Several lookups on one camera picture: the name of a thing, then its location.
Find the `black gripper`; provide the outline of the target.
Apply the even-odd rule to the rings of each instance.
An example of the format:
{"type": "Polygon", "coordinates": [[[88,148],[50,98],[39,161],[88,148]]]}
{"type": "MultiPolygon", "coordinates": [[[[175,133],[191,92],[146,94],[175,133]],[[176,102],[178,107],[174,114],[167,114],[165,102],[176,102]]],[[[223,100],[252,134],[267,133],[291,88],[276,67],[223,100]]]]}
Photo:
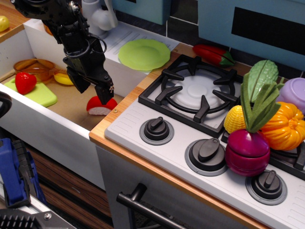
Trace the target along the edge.
{"type": "Polygon", "coordinates": [[[98,36],[68,33],[59,36],[63,45],[67,74],[76,89],[83,93],[91,84],[102,105],[114,97],[111,77],[104,69],[106,43],[98,36]]]}

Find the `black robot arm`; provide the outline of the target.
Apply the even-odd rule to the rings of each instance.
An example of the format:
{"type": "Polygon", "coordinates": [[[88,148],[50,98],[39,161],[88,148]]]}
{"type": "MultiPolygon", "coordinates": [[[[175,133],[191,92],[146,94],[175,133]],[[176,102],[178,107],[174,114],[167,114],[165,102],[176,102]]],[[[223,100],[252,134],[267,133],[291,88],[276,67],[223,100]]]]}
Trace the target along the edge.
{"type": "Polygon", "coordinates": [[[112,79],[104,69],[107,46],[89,32],[78,3],[72,0],[13,0],[11,3],[24,17],[41,20],[57,43],[63,45],[67,74],[80,93],[93,84],[103,105],[114,97],[112,79]]]}

